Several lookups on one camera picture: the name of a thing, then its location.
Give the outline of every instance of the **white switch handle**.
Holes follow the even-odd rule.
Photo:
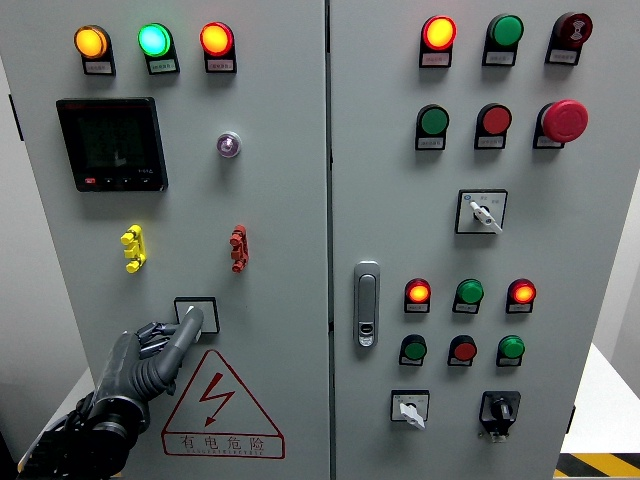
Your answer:
[[[498,225],[496,219],[491,216],[486,208],[481,207],[473,200],[469,202],[469,206],[473,209],[473,214],[476,216],[476,218],[480,220],[480,222],[485,227],[489,227],[491,230],[493,230],[494,233],[498,235],[502,233],[502,228],[500,228],[500,225]]]
[[[413,405],[400,404],[400,413],[409,425],[413,425],[418,430],[424,430],[424,419]]]

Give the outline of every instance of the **green push button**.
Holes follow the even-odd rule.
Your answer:
[[[420,126],[429,135],[438,135],[449,126],[449,115],[441,107],[430,108],[422,115]]]
[[[484,296],[484,289],[478,280],[469,279],[458,285],[456,294],[464,303],[478,303]]]
[[[420,360],[427,354],[427,347],[422,343],[410,343],[404,349],[404,356],[409,360]]]
[[[524,24],[515,15],[499,15],[491,21],[491,38],[502,47],[510,47],[522,38]]]
[[[507,358],[520,358],[524,353],[524,342],[517,335],[509,335],[500,341],[498,349]]]

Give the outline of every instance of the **push button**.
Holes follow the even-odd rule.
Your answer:
[[[407,335],[400,346],[398,363],[400,365],[421,367],[426,355],[427,343],[424,341],[424,337],[417,334]]]
[[[449,345],[449,360],[447,365],[450,367],[470,367],[473,359],[478,353],[478,348],[473,338],[469,335],[458,335]]]

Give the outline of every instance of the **green indicator light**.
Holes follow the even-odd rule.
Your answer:
[[[502,47],[510,47],[522,38],[524,24],[515,15],[500,15],[491,22],[491,38]]]
[[[404,355],[410,360],[420,360],[427,354],[427,347],[421,343],[410,343],[404,349]]]
[[[458,290],[456,292],[460,300],[464,303],[477,303],[479,302],[483,295],[484,289],[482,288],[482,284],[478,280],[465,280],[460,285],[458,285]]]
[[[159,23],[145,25],[138,32],[138,43],[142,51],[150,57],[161,57],[171,48],[169,31]]]
[[[437,135],[449,126],[449,117],[441,108],[430,108],[422,115],[420,126],[429,135]]]
[[[520,358],[524,353],[524,342],[517,335],[509,335],[500,341],[498,348],[507,358]]]

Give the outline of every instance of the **red emergency stop button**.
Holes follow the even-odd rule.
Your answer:
[[[554,142],[566,143],[577,139],[587,128],[589,112],[577,100],[560,100],[545,107],[542,130]]]
[[[449,345],[449,360],[447,365],[450,367],[470,367],[473,359],[478,353],[478,348],[473,338],[469,335],[458,335],[451,340]]]

